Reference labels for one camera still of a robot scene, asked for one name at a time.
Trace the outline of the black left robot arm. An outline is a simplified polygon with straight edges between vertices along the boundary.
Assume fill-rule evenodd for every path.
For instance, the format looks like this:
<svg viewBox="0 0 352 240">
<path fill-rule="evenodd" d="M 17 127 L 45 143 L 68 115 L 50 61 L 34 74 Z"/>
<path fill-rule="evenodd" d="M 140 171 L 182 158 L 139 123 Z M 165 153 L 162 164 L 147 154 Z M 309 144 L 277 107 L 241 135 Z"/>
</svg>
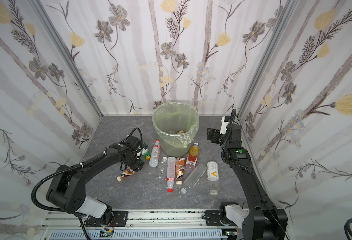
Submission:
<svg viewBox="0 0 352 240">
<path fill-rule="evenodd" d="M 80 163 L 78 168 L 70 170 L 68 166 L 57 169 L 64 173 L 53 177 L 46 200 L 58 207 L 58 211 L 69 214 L 82 214 L 101 219 L 106 215 L 108 205 L 86 195 L 86 184 L 117 163 L 124 163 L 134 171 L 140 171 L 144 162 L 137 156 L 142 152 L 143 143 L 132 138 L 126 143 L 115 143 L 96 157 Z"/>
</svg>

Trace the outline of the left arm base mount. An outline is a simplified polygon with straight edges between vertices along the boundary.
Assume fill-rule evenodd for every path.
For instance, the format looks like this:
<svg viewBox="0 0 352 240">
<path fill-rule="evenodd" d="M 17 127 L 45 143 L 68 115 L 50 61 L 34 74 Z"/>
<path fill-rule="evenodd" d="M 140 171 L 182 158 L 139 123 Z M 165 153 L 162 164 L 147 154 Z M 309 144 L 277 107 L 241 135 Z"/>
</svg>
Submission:
<svg viewBox="0 0 352 240">
<path fill-rule="evenodd" d="M 128 211 L 116 211 L 111 208 L 107 208 L 106 212 L 101 218 L 89 216 L 84 224 L 86 227 L 125 227 L 128 220 Z"/>
</svg>

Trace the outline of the brown label coffee bottle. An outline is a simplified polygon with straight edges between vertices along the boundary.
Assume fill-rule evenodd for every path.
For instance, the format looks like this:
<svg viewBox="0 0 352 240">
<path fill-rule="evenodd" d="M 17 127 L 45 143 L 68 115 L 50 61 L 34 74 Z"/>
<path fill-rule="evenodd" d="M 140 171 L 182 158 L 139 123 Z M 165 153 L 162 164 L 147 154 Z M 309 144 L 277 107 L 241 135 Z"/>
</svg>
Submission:
<svg viewBox="0 0 352 240">
<path fill-rule="evenodd" d="M 135 173 L 136 173 L 136 172 L 135 172 L 132 168 L 127 167 L 124 172 L 122 172 L 119 176 L 117 176 L 117 180 L 118 180 L 119 182 L 122 182 L 122 181 L 125 180 L 127 177 L 132 176 L 132 175 L 135 174 Z"/>
</svg>

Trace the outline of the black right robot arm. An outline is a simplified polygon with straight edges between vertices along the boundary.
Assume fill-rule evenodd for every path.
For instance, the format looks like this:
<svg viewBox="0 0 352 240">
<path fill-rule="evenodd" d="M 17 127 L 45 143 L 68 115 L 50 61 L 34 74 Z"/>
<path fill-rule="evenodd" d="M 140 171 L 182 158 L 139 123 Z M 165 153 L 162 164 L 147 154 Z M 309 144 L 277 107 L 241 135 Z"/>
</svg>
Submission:
<svg viewBox="0 0 352 240">
<path fill-rule="evenodd" d="M 242 147 L 241 133 L 239 125 L 227 126 L 224 134 L 220 130 L 207 129 L 207 140 L 221 146 L 221 158 L 238 177 L 249 208 L 245 211 L 235 202 L 224 202 L 219 208 L 219 220 L 223 225 L 239 227 L 245 240 L 283 240 L 287 214 L 275 206 L 261 185 L 251 156 Z"/>
</svg>

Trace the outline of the white label yellow V bottle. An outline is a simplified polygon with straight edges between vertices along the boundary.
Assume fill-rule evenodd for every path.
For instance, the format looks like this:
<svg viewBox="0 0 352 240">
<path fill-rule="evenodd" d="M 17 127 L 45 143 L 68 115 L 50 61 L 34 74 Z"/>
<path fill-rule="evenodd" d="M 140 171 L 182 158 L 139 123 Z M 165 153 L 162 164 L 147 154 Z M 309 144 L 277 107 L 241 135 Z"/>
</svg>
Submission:
<svg viewBox="0 0 352 240">
<path fill-rule="evenodd" d="M 207 163 L 207 180 L 210 194 L 213 196 L 218 195 L 219 169 L 217 162 L 211 161 Z"/>
</svg>

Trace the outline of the green plastic bottle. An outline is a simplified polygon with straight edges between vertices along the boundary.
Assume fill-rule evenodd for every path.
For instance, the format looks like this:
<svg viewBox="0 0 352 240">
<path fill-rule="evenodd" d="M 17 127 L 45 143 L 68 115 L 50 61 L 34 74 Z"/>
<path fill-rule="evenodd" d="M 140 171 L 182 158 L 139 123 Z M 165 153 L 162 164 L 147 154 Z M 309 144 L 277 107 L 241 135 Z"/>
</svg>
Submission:
<svg viewBox="0 0 352 240">
<path fill-rule="evenodd" d="M 144 144 L 143 149 L 142 149 L 142 156 L 141 156 L 141 158 L 142 158 L 143 160 L 149 161 L 149 160 L 151 159 L 150 153 L 151 153 L 151 152 L 150 152 L 150 148 L 148 147 L 147 144 Z"/>
</svg>

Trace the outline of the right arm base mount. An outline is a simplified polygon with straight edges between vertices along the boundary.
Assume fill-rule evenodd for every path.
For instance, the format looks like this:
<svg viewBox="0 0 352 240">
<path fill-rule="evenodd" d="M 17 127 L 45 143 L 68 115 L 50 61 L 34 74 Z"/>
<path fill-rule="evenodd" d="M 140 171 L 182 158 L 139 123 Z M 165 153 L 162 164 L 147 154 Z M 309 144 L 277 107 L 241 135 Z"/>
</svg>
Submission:
<svg viewBox="0 0 352 240">
<path fill-rule="evenodd" d="M 243 221 L 249 212 L 244 210 L 237 202 L 223 202 L 218 210 L 207 210 L 202 216 L 206 225 L 213 226 L 235 226 L 242 228 Z"/>
</svg>

